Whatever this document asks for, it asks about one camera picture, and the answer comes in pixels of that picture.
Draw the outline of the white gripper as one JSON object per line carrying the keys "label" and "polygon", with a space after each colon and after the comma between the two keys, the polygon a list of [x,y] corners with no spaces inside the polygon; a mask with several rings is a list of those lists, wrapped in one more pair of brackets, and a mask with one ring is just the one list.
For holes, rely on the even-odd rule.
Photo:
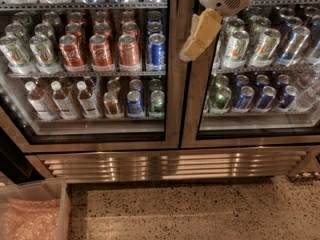
{"label": "white gripper", "polygon": [[222,15],[232,16],[247,7],[253,0],[199,0],[206,9],[194,14],[190,35],[184,43],[179,58],[190,62],[197,59],[214,41],[222,27]]}

